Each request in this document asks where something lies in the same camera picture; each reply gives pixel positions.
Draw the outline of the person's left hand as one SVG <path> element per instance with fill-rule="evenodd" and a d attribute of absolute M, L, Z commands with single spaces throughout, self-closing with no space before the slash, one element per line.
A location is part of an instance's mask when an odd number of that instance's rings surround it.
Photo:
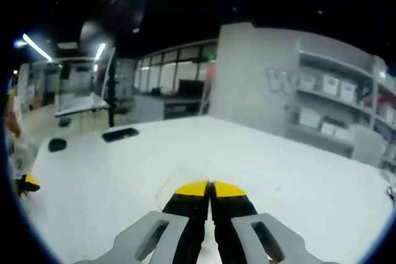
<path fill-rule="evenodd" d="M 6 112 L 6 128 L 8 133 L 14 138 L 19 138 L 21 136 L 22 129 L 12 109 L 8 109 Z"/>

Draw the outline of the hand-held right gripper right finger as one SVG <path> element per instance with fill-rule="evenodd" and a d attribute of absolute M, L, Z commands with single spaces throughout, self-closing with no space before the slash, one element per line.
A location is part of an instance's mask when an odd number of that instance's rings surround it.
<path fill-rule="evenodd" d="M 223 263 L 324 263 L 306 250 L 299 234 L 268 213 L 258 213 L 241 188 L 214 181 L 210 203 Z"/>

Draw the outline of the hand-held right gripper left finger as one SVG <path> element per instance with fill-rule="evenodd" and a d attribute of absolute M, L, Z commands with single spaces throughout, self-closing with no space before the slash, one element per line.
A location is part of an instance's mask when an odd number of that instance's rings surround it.
<path fill-rule="evenodd" d="M 196 263 L 205 239 L 210 182 L 175 190 L 162 211 L 151 211 L 120 232 L 112 248 L 80 263 Z"/>

